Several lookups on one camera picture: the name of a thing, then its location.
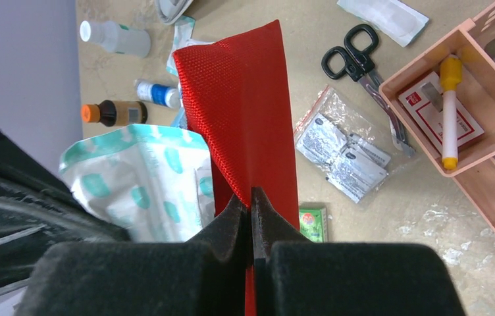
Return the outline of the teal dotted gauze packet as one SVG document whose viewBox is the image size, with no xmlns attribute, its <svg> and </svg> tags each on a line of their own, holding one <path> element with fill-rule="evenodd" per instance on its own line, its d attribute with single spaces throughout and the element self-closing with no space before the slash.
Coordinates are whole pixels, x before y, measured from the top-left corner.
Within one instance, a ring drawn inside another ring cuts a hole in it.
<svg viewBox="0 0 495 316">
<path fill-rule="evenodd" d="M 76 142 L 59 172 L 89 214 L 135 242 L 184 242 L 216 215 L 209 147 L 182 128 L 132 124 Z"/>
</svg>

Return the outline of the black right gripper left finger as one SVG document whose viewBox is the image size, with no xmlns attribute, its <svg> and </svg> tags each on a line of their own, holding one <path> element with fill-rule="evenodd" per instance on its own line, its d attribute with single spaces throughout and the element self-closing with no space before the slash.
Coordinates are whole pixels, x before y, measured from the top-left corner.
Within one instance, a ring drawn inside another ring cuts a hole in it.
<svg viewBox="0 0 495 316">
<path fill-rule="evenodd" d="M 38 261 L 17 315 L 243 315 L 247 211 L 182 243 L 64 242 Z"/>
</svg>

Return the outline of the red fabric pouch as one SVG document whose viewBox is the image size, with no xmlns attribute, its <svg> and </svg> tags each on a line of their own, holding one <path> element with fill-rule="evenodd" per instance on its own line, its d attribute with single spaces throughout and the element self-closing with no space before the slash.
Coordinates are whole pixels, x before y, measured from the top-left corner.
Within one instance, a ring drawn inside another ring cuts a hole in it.
<svg viewBox="0 0 495 316">
<path fill-rule="evenodd" d="M 279 21 L 179 49 L 188 125 L 209 146 L 216 217 L 181 247 L 186 315 L 266 315 L 274 244 L 302 241 L 291 106 Z"/>
</svg>

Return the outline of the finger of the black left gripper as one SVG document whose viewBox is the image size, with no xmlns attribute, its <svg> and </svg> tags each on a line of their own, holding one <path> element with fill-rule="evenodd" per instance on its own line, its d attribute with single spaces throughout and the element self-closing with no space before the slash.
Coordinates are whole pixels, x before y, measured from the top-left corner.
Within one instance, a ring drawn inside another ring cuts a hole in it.
<svg viewBox="0 0 495 316">
<path fill-rule="evenodd" d="M 0 131 L 0 296 L 25 287 L 54 244 L 129 238 L 125 229 L 87 213 L 56 176 Z"/>
</svg>

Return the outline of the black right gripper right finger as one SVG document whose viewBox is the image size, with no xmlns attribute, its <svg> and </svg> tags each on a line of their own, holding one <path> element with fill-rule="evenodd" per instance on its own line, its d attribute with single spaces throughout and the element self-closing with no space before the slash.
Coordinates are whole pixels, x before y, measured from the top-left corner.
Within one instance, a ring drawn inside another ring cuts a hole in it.
<svg viewBox="0 0 495 316">
<path fill-rule="evenodd" d="M 258 315 L 463 315 L 441 258 L 410 243 L 315 243 L 251 192 Z"/>
</svg>

